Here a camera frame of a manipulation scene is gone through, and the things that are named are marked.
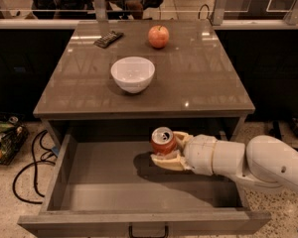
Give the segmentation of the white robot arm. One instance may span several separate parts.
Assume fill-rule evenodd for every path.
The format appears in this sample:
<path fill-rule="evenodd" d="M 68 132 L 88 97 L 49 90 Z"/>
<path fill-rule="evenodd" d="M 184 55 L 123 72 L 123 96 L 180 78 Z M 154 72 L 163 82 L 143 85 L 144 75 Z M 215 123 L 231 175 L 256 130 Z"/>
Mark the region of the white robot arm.
<path fill-rule="evenodd" d="M 298 193 L 298 152 L 270 136 L 243 144 L 160 127 L 152 133 L 151 145 L 153 163 L 166 170 L 223 176 L 266 193 L 284 187 Z"/>

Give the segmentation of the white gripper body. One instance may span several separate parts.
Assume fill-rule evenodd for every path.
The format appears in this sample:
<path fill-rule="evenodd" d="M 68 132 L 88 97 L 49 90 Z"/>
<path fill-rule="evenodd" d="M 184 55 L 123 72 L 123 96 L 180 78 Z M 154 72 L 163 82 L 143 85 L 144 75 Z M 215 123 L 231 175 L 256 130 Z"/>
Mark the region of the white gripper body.
<path fill-rule="evenodd" d="M 214 136 L 198 135 L 186 144 L 184 156 L 193 173 L 204 176 L 214 173 L 213 155 L 217 141 Z"/>

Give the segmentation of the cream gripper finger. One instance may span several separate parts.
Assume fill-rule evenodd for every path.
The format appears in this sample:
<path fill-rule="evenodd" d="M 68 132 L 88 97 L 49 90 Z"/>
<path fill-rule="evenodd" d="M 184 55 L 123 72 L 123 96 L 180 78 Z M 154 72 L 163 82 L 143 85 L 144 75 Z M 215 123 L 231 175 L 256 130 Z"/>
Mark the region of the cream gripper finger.
<path fill-rule="evenodd" d="M 174 131 L 173 135 L 176 139 L 177 147 L 180 151 L 183 151 L 186 144 L 193 138 L 192 135 L 181 131 Z"/>
<path fill-rule="evenodd" d="M 180 172 L 189 171 L 191 169 L 179 150 L 173 151 L 167 155 L 152 154 L 151 160 L 157 167 L 165 170 Z"/>

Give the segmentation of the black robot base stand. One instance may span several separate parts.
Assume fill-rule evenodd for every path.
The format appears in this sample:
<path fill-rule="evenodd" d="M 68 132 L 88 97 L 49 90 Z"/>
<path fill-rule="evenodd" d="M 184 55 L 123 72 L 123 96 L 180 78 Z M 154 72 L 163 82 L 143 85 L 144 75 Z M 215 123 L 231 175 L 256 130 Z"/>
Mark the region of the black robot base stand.
<path fill-rule="evenodd" d="M 274 120 L 268 134 L 278 139 L 286 136 L 294 136 L 298 139 L 298 118 Z"/>

